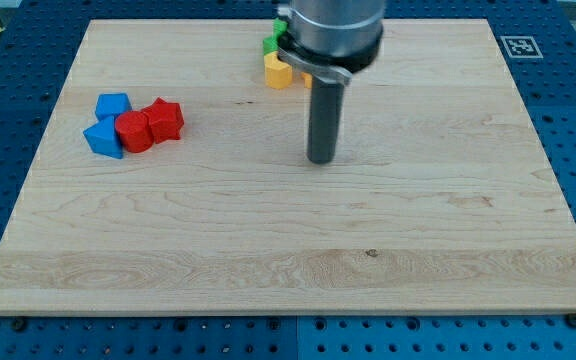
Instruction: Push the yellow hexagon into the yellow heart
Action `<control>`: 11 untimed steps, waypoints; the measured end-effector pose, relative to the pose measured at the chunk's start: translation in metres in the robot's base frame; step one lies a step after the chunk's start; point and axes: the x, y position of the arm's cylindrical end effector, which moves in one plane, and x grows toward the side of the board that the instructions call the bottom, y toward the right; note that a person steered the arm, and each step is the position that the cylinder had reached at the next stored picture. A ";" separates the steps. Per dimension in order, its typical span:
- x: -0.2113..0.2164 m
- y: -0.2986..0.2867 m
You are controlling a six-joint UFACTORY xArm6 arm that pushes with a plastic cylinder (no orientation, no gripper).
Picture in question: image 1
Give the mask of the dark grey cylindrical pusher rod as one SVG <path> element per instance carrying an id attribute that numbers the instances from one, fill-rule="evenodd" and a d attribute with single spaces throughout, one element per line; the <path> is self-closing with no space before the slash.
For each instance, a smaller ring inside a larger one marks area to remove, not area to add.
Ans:
<path id="1" fill-rule="evenodd" d="M 343 95 L 342 84 L 312 78 L 307 158 L 314 164 L 327 164 L 334 159 Z"/>

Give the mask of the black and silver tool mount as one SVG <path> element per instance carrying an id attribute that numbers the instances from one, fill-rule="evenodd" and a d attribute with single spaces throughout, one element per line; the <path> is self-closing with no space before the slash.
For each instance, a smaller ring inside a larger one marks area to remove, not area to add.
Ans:
<path id="1" fill-rule="evenodd" d="M 315 78 L 347 86 L 355 73 L 377 58 L 382 35 L 381 24 L 373 30 L 315 27 L 306 31 L 290 24 L 277 38 L 278 58 Z"/>

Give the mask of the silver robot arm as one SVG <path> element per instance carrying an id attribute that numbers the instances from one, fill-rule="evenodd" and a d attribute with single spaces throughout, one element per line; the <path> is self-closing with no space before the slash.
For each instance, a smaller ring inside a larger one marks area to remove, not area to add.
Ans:
<path id="1" fill-rule="evenodd" d="M 376 59 L 383 35 L 384 0 L 291 0 L 278 7 L 287 29 L 278 59 L 312 76 L 306 154 L 334 159 L 345 88 Z"/>

